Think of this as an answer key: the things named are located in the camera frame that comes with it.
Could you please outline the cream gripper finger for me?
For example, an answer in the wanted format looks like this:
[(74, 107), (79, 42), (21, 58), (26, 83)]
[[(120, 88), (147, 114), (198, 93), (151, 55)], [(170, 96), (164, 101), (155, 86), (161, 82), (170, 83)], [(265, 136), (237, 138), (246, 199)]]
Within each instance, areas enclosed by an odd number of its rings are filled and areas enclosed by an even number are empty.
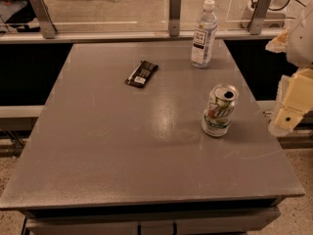
[(270, 40), (265, 49), (272, 53), (286, 53), (290, 29), (284, 29), (278, 36)]
[(292, 76), (283, 75), (277, 90), (268, 130), (277, 137), (293, 132), (313, 108), (313, 70), (298, 69)]

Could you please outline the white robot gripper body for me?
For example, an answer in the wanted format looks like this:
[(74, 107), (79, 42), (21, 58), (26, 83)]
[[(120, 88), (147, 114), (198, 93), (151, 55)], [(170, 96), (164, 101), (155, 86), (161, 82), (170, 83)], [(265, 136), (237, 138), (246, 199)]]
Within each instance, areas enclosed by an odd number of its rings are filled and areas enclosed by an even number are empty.
[(299, 68), (313, 68), (313, 1), (298, 15), (289, 30), (287, 60)]

